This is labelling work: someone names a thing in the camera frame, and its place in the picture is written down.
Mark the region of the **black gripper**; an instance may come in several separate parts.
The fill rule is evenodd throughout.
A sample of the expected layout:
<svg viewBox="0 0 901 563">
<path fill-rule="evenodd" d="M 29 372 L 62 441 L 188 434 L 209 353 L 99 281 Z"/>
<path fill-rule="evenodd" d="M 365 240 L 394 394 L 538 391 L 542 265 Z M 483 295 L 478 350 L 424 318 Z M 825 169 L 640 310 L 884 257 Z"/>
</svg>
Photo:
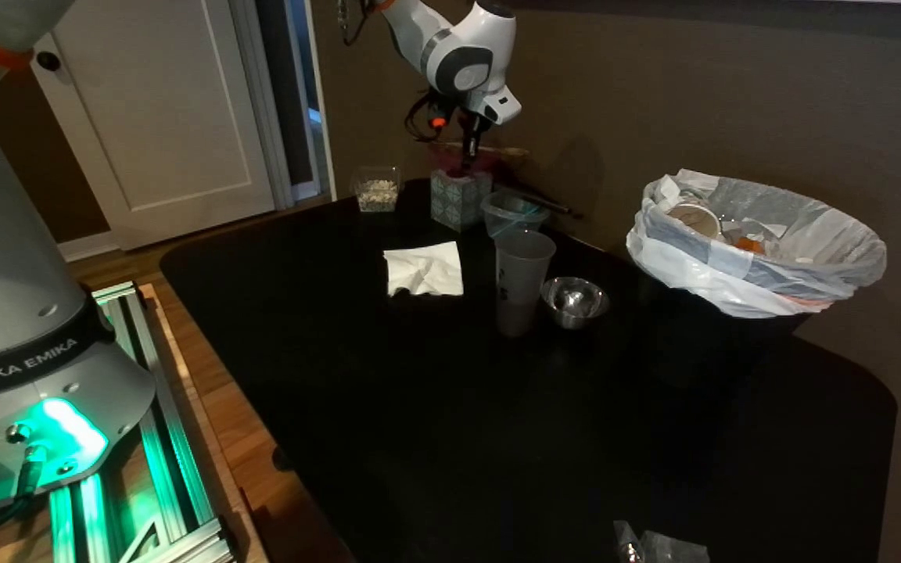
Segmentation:
<svg viewBox="0 0 901 563">
<path fill-rule="evenodd" d="M 470 169 L 482 154 L 482 134 L 491 128 L 491 122 L 470 109 L 457 109 L 454 119 L 457 119 L 459 139 L 450 148 L 450 157 L 457 169 Z"/>
</svg>

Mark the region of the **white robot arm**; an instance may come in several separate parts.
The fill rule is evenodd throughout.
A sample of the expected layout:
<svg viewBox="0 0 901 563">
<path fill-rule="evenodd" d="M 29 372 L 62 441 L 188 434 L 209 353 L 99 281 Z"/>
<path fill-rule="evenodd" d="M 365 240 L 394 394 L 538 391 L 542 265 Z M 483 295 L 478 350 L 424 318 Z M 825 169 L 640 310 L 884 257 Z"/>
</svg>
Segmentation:
<svg viewBox="0 0 901 563">
<path fill-rule="evenodd" d="M 0 77 L 68 6 L 0 0 Z M 0 509 L 98 471 L 152 394 L 0 149 Z"/>
</svg>

